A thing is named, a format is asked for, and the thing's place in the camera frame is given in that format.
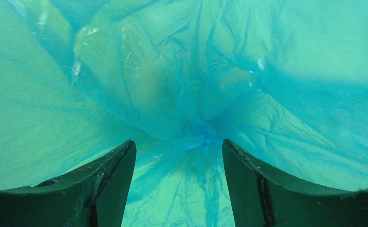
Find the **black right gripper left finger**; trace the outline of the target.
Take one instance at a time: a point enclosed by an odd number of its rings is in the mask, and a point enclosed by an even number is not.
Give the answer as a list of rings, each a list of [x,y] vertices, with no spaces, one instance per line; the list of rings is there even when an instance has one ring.
[[[0,190],[0,227],[121,226],[136,154],[128,140],[36,186]]]

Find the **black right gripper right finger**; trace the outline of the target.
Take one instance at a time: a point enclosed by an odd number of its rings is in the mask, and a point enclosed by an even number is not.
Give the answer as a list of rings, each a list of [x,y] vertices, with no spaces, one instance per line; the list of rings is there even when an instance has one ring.
[[[228,139],[222,156],[237,227],[368,227],[368,189],[351,192],[306,181]]]

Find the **light blue translucent plastic bag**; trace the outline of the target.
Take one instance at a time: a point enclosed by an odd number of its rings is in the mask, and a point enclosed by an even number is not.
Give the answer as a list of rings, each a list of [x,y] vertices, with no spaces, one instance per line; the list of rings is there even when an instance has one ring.
[[[368,0],[0,0],[0,190],[132,140],[121,227],[236,227],[225,139],[368,189]]]

